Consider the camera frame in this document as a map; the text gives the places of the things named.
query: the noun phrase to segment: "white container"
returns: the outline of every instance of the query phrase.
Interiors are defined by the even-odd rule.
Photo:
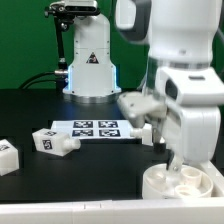
[[[143,199],[206,198],[211,197],[212,190],[210,177],[190,166],[183,166],[176,174],[167,171],[166,164],[160,164],[150,167],[143,175]]]
[[[19,169],[18,150],[7,140],[0,141],[0,176]]]
[[[37,151],[58,156],[65,156],[81,146],[80,140],[70,138],[68,133],[55,132],[44,128],[33,133],[33,139]]]

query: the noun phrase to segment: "warning label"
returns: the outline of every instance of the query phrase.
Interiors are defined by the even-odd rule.
[[[99,64],[94,52],[90,55],[90,57],[89,57],[89,59],[87,60],[86,63],[87,64]]]

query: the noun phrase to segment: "printed symbol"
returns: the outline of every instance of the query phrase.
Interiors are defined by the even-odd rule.
[[[101,137],[120,137],[119,130],[100,130]]]
[[[7,145],[0,145],[0,151],[4,151],[6,149],[9,149]]]
[[[73,137],[93,136],[93,130],[74,130],[72,136]]]
[[[93,128],[92,121],[75,121],[73,128]]]
[[[94,52],[90,55],[90,57],[89,57],[89,59],[87,60],[86,63],[87,64],[99,64]]]
[[[43,144],[44,144],[44,149],[45,150],[53,149],[52,144],[51,144],[51,140],[43,140]]]
[[[117,121],[99,121],[99,128],[118,128]]]
[[[49,131],[49,132],[45,133],[44,135],[54,136],[56,134],[57,134],[57,132]]]

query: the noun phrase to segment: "white cup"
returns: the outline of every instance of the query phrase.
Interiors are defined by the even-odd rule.
[[[175,187],[174,192],[178,198],[197,198],[201,195],[197,188],[190,185],[178,185]]]
[[[181,170],[181,184],[199,188],[202,172],[193,167],[185,167]]]

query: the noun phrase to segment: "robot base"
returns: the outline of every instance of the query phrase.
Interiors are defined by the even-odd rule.
[[[116,101],[118,99],[119,94],[120,93],[113,93],[111,95],[99,96],[99,97],[86,97],[72,94],[64,94],[64,99],[83,104],[101,104]]]

